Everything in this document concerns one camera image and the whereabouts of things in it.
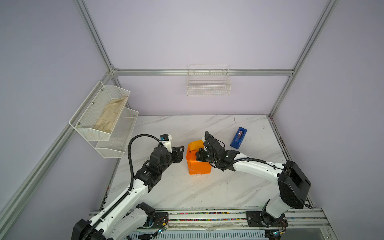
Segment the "white mesh shelf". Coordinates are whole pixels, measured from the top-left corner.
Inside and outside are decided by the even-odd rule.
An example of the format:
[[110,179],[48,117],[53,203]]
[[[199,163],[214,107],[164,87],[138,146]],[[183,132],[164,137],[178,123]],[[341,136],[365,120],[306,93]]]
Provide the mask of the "white mesh shelf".
[[121,158],[128,147],[139,112],[124,108],[109,141],[100,141],[95,149],[104,158]]
[[83,115],[74,127],[74,129],[82,135],[87,141],[108,141],[112,133],[103,132],[93,129],[96,121],[102,115],[105,106],[113,99],[127,97],[124,102],[126,105],[129,96],[129,91],[116,86],[102,86],[97,95],[92,100],[92,103],[85,110]]
[[188,96],[229,96],[229,65],[188,65]]
[[117,121],[111,128],[111,133],[94,129],[97,120],[102,115],[105,106],[113,99],[129,97],[129,91],[116,87],[101,85],[92,102],[76,121],[76,113],[70,120],[70,125],[93,147],[103,158],[121,158],[127,149],[139,112],[123,107]]

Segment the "lavender wall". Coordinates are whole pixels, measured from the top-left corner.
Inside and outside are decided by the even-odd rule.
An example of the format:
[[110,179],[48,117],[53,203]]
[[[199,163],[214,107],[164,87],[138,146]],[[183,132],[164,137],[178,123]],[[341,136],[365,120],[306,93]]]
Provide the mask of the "lavender wall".
[[274,117],[339,240],[382,227],[383,12],[340,0]]

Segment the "marble table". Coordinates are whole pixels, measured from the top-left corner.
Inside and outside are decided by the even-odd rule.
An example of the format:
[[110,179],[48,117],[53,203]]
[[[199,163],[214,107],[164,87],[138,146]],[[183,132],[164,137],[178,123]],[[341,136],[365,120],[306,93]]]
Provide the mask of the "marble table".
[[[278,186],[260,177],[212,168],[210,174],[189,175],[185,159],[187,145],[201,140],[205,131],[225,143],[226,150],[239,127],[247,129],[239,151],[268,162],[286,162],[265,115],[139,116],[132,137],[138,134],[172,135],[172,146],[185,146],[184,159],[173,163],[161,181],[143,198],[157,210],[248,209],[264,206],[278,193]],[[140,137],[132,144],[134,172],[149,159],[157,142]],[[106,204],[129,185],[128,156],[121,159]]]

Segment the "mounting plate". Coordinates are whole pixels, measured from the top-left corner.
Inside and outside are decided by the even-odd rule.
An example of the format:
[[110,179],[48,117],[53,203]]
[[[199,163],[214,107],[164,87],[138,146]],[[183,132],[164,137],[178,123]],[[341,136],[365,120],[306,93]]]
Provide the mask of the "mounting plate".
[[[261,221],[260,217],[261,211],[247,211],[245,212],[247,216],[247,222],[249,227],[265,227]],[[280,221],[285,223],[285,226],[288,226],[288,222],[286,220],[285,214],[282,214],[279,218]],[[277,221],[274,224],[272,224],[272,227],[281,227],[281,222]]]

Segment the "robotic arm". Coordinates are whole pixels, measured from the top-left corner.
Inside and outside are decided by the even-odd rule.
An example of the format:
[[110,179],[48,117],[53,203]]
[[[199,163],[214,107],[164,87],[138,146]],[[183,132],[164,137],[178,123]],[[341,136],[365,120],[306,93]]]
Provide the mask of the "robotic arm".
[[272,200],[268,200],[260,213],[261,224],[271,226],[288,209],[302,209],[310,205],[305,203],[310,181],[296,163],[287,161],[285,164],[266,162],[250,158],[238,151],[226,151],[217,139],[209,132],[203,137],[204,149],[196,153],[196,160],[209,162],[212,167],[220,170],[247,172],[262,177],[279,186],[278,193]]
[[73,228],[71,240],[119,240],[123,239],[139,227],[150,227],[153,224],[155,209],[146,203],[141,203],[128,215],[137,202],[144,197],[161,180],[162,173],[174,162],[183,159],[184,146],[172,147],[171,135],[161,135],[160,140],[154,136],[141,134],[133,137],[128,146],[128,158],[131,173],[131,144],[134,139],[141,136],[152,137],[159,141],[150,159],[131,178],[128,186],[104,210],[92,217],[89,221],[81,219]]
[[[133,176],[131,161],[131,144],[138,137],[147,136],[159,141],[150,159],[131,177],[128,186],[112,203],[89,221],[81,219],[73,228],[71,240],[119,240],[133,230],[153,224],[155,209],[141,203],[130,213],[137,202],[144,197],[161,180],[162,173],[174,162],[181,162],[184,146],[172,147],[171,135],[154,136],[141,134],[131,139],[128,145],[128,158]],[[300,168],[292,161],[285,164],[266,162],[250,158],[238,151],[226,151],[217,139],[208,132],[203,137],[204,149],[196,153],[196,160],[209,162],[220,170],[232,170],[251,173],[279,186],[280,193],[268,200],[260,213],[261,224],[272,226],[288,209],[302,209],[305,204],[311,183]],[[164,231],[168,226],[155,232],[152,237]]]

